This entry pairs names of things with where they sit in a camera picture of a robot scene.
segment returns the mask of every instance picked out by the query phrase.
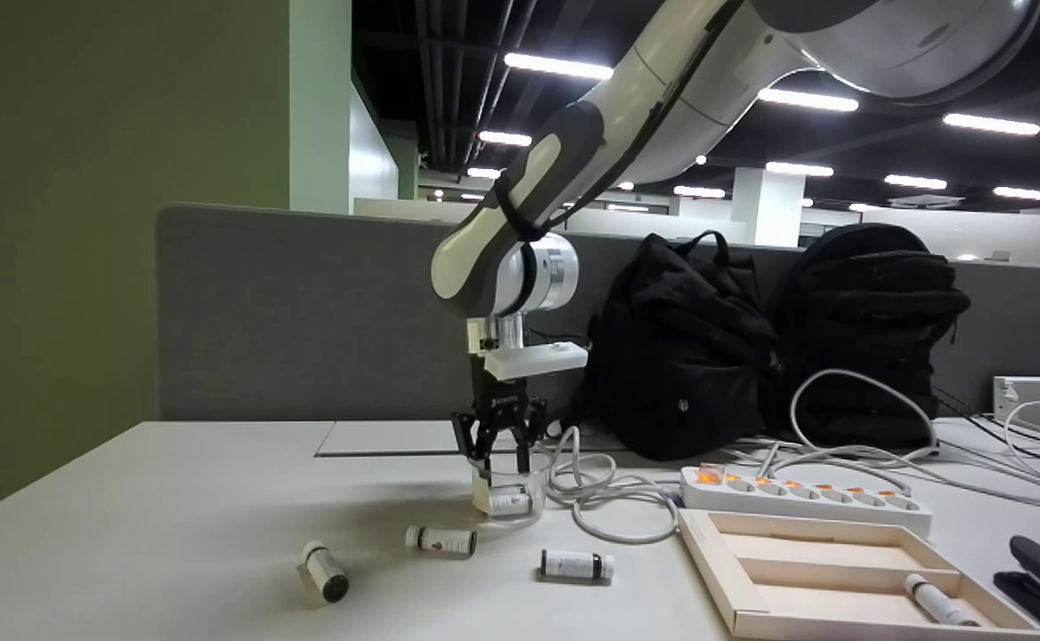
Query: ceiling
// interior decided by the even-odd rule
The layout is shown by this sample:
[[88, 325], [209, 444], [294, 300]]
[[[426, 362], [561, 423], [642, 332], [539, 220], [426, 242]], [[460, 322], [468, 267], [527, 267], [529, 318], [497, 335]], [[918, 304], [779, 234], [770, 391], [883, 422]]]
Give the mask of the ceiling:
[[[471, 163], [501, 169], [515, 149], [481, 145], [481, 128], [534, 131], [590, 82], [504, 73], [501, 52], [548, 52], [616, 64], [660, 0], [380, 0], [352, 7], [357, 87], [379, 122], [413, 122], [430, 172], [463, 176]], [[849, 93], [826, 76], [794, 76], [782, 87]], [[991, 186], [1040, 189], [1040, 135], [1004, 140], [942, 128], [946, 112], [1040, 122], [1040, 24], [1021, 52], [977, 93], [935, 106], [862, 100], [855, 115], [813, 115], [755, 102], [684, 186], [729, 189], [732, 169], [770, 156], [838, 169], [808, 183], [815, 207], [885, 203], [913, 196], [883, 176], [935, 176], [969, 209], [1018, 209]]]

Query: wooden tray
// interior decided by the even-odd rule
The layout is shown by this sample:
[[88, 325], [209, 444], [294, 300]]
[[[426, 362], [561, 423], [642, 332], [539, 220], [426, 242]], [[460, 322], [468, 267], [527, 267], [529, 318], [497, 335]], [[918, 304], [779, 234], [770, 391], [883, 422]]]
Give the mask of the wooden tray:
[[[679, 539], [732, 638], [1040, 638], [906, 526], [684, 511]], [[909, 573], [979, 627], [932, 625]]]

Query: white cylinder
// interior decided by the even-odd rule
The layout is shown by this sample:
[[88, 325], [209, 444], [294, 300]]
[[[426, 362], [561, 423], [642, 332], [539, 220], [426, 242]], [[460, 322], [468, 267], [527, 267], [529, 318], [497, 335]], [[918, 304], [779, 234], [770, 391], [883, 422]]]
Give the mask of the white cylinder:
[[979, 627], [979, 619], [973, 619], [969, 614], [961, 614], [935, 585], [931, 585], [918, 573], [906, 576], [906, 592], [913, 595], [913, 603], [935, 625], [951, 625], [951, 627]]
[[488, 521], [515, 521], [515, 515], [529, 515], [529, 495], [519, 487], [490, 487], [485, 495], [485, 515]]
[[311, 582], [311, 587], [325, 598], [325, 603], [342, 603], [348, 592], [348, 576], [346, 571], [332, 558], [329, 544], [311, 541], [304, 549], [304, 576]]
[[406, 549], [430, 553], [430, 554], [475, 554], [478, 531], [445, 531], [445, 526], [406, 526]]
[[539, 573], [545, 582], [609, 585], [616, 558], [602, 553], [545, 549]]

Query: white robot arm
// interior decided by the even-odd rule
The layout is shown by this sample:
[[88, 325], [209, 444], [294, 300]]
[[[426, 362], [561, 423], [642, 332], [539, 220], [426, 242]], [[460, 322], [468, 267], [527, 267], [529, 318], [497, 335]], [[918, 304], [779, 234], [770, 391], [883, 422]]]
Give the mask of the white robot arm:
[[548, 234], [573, 213], [567, 203], [583, 207], [616, 178], [660, 183], [691, 169], [794, 73], [828, 73], [901, 102], [966, 93], [1016, 57], [1036, 13], [1040, 0], [662, 0], [616, 76], [561, 106], [433, 248], [430, 285], [471, 318], [481, 370], [475, 412], [457, 429], [463, 454], [488, 469], [497, 429], [522, 454], [542, 429], [522, 410], [522, 379], [583, 362], [567, 344], [522, 344], [522, 312], [557, 310], [577, 289], [568, 242]]

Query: white table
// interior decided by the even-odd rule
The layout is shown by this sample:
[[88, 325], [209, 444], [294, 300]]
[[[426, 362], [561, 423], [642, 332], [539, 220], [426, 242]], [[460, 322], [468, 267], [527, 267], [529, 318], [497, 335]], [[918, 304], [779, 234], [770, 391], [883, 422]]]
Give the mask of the white table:
[[[0, 641], [18, 638], [722, 638], [679, 541], [623, 549], [567, 513], [481, 539], [475, 558], [401, 549], [409, 525], [475, 525], [457, 456], [316, 458], [329, 423], [139, 423], [0, 502]], [[932, 544], [991, 582], [1040, 511], [918, 484]], [[616, 526], [654, 513], [616, 511]], [[337, 606], [294, 576], [306, 541], [348, 566]], [[616, 554], [611, 587], [542, 585], [539, 553]]]

